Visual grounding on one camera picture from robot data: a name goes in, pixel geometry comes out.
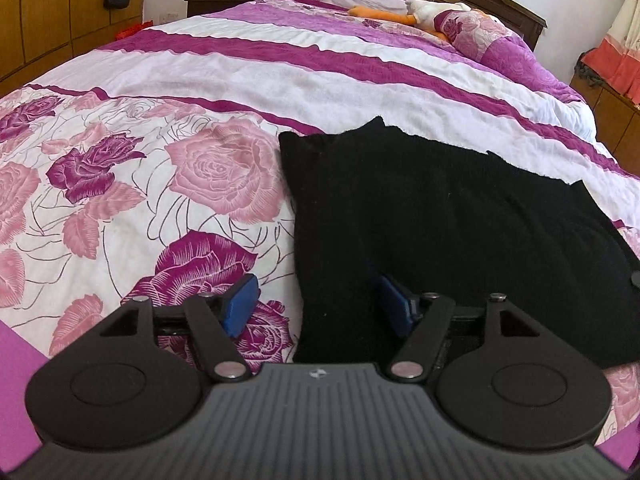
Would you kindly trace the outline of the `black knit sweater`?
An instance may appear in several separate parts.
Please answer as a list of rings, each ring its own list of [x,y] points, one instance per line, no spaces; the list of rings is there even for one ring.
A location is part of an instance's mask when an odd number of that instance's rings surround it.
[[[402,338],[383,278],[466,306],[502,292],[600,367],[638,360],[639,260],[585,185],[381,119],[279,144],[303,298],[296,362],[390,362]]]

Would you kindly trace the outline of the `wooden drawer cabinet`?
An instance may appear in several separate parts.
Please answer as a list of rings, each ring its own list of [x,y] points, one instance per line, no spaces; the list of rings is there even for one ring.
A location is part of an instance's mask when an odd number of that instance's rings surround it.
[[[607,84],[592,84],[575,74],[570,86],[579,92],[596,118],[597,139],[620,166],[638,176],[640,169],[639,109]]]

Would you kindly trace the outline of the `floral coral curtain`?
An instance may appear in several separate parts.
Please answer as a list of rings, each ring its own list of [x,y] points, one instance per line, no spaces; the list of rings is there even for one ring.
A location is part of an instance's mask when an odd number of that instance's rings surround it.
[[[639,106],[640,92],[639,42],[639,0],[624,0],[600,46],[582,58],[582,62],[635,106]]]

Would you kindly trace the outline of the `white orange plush duck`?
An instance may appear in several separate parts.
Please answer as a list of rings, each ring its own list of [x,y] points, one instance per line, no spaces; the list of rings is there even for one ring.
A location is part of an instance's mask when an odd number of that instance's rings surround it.
[[[472,8],[463,2],[436,2],[428,0],[406,0],[407,11],[405,14],[390,11],[376,10],[366,6],[353,6],[348,14],[356,18],[370,18],[399,23],[420,28],[422,32],[435,36],[442,41],[448,38],[439,32],[434,25],[434,19],[438,14],[446,11],[472,11]]]

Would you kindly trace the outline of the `red item on floor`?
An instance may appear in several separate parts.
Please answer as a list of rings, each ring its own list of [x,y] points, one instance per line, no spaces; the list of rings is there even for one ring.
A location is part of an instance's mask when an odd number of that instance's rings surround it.
[[[115,35],[115,40],[123,40],[128,37],[134,36],[137,32],[141,32],[143,29],[149,28],[154,25],[153,21],[146,21],[141,23],[132,24]]]

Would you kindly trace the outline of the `dark wooden nightstand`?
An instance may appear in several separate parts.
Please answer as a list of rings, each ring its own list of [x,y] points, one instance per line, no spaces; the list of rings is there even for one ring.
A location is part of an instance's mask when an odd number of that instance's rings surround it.
[[[183,0],[186,3],[186,16],[211,14],[231,9],[242,3],[254,0]]]

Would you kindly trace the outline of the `wooden wardrobe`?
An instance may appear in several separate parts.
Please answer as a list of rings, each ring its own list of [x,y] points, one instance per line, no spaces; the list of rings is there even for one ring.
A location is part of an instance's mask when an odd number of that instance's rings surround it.
[[[143,0],[107,10],[103,0],[1,0],[1,94],[142,22]]]

